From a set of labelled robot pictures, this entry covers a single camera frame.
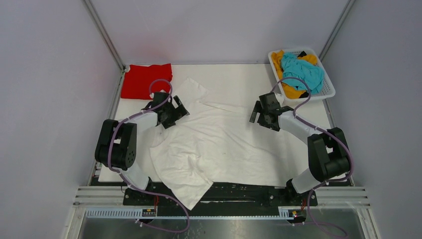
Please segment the white t-shirt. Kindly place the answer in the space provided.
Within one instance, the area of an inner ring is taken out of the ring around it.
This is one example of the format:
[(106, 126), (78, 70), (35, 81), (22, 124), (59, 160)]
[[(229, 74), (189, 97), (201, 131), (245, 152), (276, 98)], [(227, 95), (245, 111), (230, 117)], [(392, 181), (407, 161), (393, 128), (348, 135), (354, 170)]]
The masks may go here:
[(206, 101), (208, 90), (187, 78), (175, 90), (189, 114), (157, 127), (149, 149), (159, 179), (187, 209), (215, 182), (285, 186), (307, 167), (307, 147), (286, 131), (250, 123), (244, 107)]

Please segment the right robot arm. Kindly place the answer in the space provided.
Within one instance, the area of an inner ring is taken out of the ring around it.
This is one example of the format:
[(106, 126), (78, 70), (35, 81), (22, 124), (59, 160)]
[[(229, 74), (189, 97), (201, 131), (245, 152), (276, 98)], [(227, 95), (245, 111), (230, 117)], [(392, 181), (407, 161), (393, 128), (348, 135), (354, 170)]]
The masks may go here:
[(308, 168), (286, 184), (285, 197), (292, 205), (302, 202), (305, 192), (353, 170), (341, 129), (323, 129), (308, 122), (297, 109), (281, 106), (273, 92), (259, 97), (249, 121), (274, 131), (287, 131), (307, 146)]

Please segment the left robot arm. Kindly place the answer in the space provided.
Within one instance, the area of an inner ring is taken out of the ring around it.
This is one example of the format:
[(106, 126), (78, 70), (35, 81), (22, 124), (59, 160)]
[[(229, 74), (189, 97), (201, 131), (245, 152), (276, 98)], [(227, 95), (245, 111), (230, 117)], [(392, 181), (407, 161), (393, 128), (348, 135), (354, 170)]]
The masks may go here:
[(95, 160), (109, 168), (136, 190), (135, 198), (144, 205), (154, 200), (153, 189), (147, 187), (150, 178), (135, 164), (137, 134), (156, 126), (165, 129), (176, 125), (176, 121), (190, 113), (178, 96), (155, 92), (140, 112), (121, 121), (106, 119), (103, 122), (95, 149)]

